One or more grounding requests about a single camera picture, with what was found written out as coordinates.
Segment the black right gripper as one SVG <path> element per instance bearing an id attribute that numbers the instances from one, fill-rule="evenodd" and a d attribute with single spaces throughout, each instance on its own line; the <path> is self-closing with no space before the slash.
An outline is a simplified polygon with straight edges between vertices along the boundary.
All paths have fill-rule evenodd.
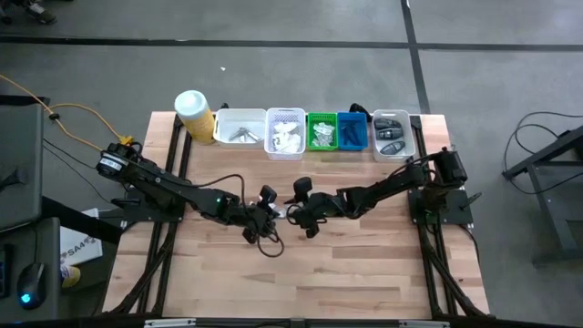
<path id="1" fill-rule="evenodd" d="M 284 201 L 284 205 L 293 205 L 293 213 L 287 215 L 287 220 L 305 230 L 308 239 L 319 233 L 320 223 L 326 223 L 329 217 L 340 214 L 333 195 L 323 192 L 310 194 L 312 180 L 309 177 L 297 179 L 293 183 L 293 190 L 294 198 Z"/>

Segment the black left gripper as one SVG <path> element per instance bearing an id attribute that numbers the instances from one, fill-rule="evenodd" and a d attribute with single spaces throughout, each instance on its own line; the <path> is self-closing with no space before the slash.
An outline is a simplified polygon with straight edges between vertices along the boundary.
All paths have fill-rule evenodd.
<path id="1" fill-rule="evenodd" d="M 243 232 L 246 241 L 257 241 L 259 238 L 275 236 L 277 215 L 283 214 L 283 208 L 273 202 L 277 192 L 269 186 L 263 186 L 260 200 L 250 206 L 244 206 Z"/>

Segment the white perforated plastic basket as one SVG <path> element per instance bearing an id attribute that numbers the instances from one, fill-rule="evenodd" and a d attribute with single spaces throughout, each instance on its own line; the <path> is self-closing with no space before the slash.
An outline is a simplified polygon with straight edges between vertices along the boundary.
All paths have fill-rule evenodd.
<path id="1" fill-rule="evenodd" d="M 296 134 L 302 137 L 302 146 L 298 153 L 274 152 L 272 147 L 272 129 L 278 122 L 295 122 L 298 124 Z M 302 108 L 270 108 L 266 114 L 266 131 L 264 150 L 271 160 L 301 160 L 306 149 L 306 113 Z"/>

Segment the green plastic basket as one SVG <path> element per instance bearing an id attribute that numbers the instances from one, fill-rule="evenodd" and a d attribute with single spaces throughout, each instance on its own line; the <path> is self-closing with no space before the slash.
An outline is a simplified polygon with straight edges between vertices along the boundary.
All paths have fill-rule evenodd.
<path id="1" fill-rule="evenodd" d="M 335 134 L 335 141 L 330 144 L 329 147 L 322 147 L 322 148 L 315 148 L 312 146 L 312 141 L 315 138 L 313 131 L 314 128 L 313 126 L 319 122 L 325 122 L 326 124 L 329 125 L 334 125 L 335 126 L 335 130 L 334 130 L 334 134 Z M 308 135 L 308 141 L 307 141 L 307 147 L 309 150 L 311 151 L 333 151 L 338 149 L 338 123 L 337 123 L 337 115 L 335 113 L 324 113 L 324 112 L 311 112 L 308 114 L 307 117 L 307 135 Z"/>

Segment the blue plastic basket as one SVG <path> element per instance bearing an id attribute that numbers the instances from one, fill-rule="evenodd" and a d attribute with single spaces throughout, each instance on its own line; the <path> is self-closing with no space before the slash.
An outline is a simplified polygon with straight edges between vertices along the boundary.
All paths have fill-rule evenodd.
<path id="1" fill-rule="evenodd" d="M 338 143 L 340 150 L 346 151 L 362 151 L 368 147 L 368 122 L 365 114 L 362 113 L 351 113 L 351 112 L 340 112 L 337 115 L 338 120 Z M 343 145 L 343 127 L 345 125 L 360 125 L 361 133 L 363 138 L 363 145 L 361 147 L 354 146 L 352 143 L 350 146 L 345 147 Z"/>

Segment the white solid plastic bin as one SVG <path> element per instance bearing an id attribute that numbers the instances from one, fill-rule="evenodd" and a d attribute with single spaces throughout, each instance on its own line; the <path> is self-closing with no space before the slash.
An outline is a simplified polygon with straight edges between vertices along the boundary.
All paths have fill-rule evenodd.
<path id="1" fill-rule="evenodd" d="M 266 110 L 262 108 L 222 108 L 216 112 L 213 137 L 217 143 L 227 149 L 262 149 L 266 131 Z M 253 142 L 246 138 L 245 143 L 229 142 L 240 128 L 247 128 L 262 138 L 262 142 Z"/>

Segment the yellow canister white lid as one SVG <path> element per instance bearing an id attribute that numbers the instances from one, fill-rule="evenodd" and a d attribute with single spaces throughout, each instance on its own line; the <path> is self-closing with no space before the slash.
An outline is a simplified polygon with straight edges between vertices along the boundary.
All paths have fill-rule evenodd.
<path id="1" fill-rule="evenodd" d="M 206 97 L 201 92 L 183 91 L 176 96 L 174 109 L 193 139 L 201 143 L 211 143 L 214 117 Z"/>

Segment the translucent white plastic bin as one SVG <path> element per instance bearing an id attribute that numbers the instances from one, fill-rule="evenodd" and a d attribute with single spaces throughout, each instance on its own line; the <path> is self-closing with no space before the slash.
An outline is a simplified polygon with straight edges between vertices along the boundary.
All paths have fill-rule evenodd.
<path id="1" fill-rule="evenodd" d="M 378 140 L 376 138 L 376 131 L 373 126 L 373 121 L 377 118 L 390 118 L 399 121 L 402 124 L 401 129 L 404 131 L 404 135 L 399 139 L 394 140 Z M 409 158 L 415 155 L 415 141 L 411 126 L 411 119 L 408 112 L 401 109 L 376 109 L 372 115 L 372 139 L 373 139 L 373 156 L 376 161 L 379 162 L 405 162 Z M 395 141 L 404 141 L 406 147 L 404 150 L 399 152 L 397 155 L 385 156 L 380 153 L 380 150 Z"/>

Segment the black diagonal bar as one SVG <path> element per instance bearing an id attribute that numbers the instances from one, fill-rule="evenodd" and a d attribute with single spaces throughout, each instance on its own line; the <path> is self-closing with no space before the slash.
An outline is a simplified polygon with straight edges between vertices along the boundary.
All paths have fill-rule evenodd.
<path id="1" fill-rule="evenodd" d="M 123 232 L 119 227 L 71 209 L 48 197 L 42 198 L 42 217 L 59 218 L 60 224 L 66 228 L 116 245 L 119 244 Z"/>

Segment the grey desk top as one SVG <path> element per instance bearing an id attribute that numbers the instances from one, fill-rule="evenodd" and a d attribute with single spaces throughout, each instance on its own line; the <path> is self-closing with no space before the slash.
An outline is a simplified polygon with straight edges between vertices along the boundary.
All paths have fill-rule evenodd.
<path id="1" fill-rule="evenodd" d="M 0 234 L 2 244 L 12 246 L 12 266 L 9 295 L 0 299 L 0 324 L 55 320 L 61 293 L 58 219 L 45 219 L 5 231 Z M 20 272 L 34 262 L 46 266 L 46 298 L 39 307 L 25 310 L 18 302 L 16 283 Z"/>

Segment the black computer mouse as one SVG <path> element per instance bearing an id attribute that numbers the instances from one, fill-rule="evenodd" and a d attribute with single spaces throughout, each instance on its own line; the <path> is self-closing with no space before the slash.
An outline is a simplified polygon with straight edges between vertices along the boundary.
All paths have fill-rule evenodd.
<path id="1" fill-rule="evenodd" d="M 43 263 L 34 262 L 27 265 L 18 276 L 17 298 L 25 310 L 39 307 L 46 298 L 45 268 Z"/>

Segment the black metal stand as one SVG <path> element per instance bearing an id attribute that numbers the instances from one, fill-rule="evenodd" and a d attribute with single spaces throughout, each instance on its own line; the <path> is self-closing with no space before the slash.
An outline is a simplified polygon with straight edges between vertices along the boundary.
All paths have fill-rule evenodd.
<path id="1" fill-rule="evenodd" d="M 568 130 L 548 146 L 531 154 L 511 168 L 503 177 L 513 181 L 526 173 L 537 197 L 543 217 L 552 227 L 557 249 L 533 259 L 538 267 L 564 261 L 583 261 L 583 242 L 571 229 L 583 224 L 583 125 Z"/>

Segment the black keyboard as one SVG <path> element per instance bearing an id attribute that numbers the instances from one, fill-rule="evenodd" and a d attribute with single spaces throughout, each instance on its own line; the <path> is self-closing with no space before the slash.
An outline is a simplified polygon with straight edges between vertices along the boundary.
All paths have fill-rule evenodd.
<path id="1" fill-rule="evenodd" d="M 0 299 L 9 295 L 10 273 L 12 266 L 12 246 L 0 245 Z"/>

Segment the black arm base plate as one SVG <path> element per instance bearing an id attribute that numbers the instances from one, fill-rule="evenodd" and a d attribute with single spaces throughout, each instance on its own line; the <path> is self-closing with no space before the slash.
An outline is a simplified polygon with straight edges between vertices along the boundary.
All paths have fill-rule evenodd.
<path id="1" fill-rule="evenodd" d="M 172 204 L 168 209 L 160 209 L 153 202 L 148 201 L 145 194 L 136 189 L 130 189 L 120 203 L 127 221 L 152 221 L 163 223 L 177 223 L 182 221 L 185 202 Z"/>
<path id="2" fill-rule="evenodd" d="M 445 196 L 445 203 L 437 210 L 430 210 L 423 204 L 420 190 L 410 190 L 407 196 L 413 224 L 465 225 L 472 228 L 474 219 L 470 206 L 482 193 L 468 196 L 465 190 L 451 190 Z"/>

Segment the silver frame bracket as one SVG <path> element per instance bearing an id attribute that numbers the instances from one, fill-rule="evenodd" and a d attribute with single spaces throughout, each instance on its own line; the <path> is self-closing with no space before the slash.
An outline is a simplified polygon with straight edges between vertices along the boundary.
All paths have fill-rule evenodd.
<path id="1" fill-rule="evenodd" d="M 146 320 L 143 328 L 193 328 L 196 326 L 195 318 L 171 318 Z"/>
<path id="2" fill-rule="evenodd" d="M 399 328 L 451 328 L 448 322 L 403 320 L 399 322 Z"/>

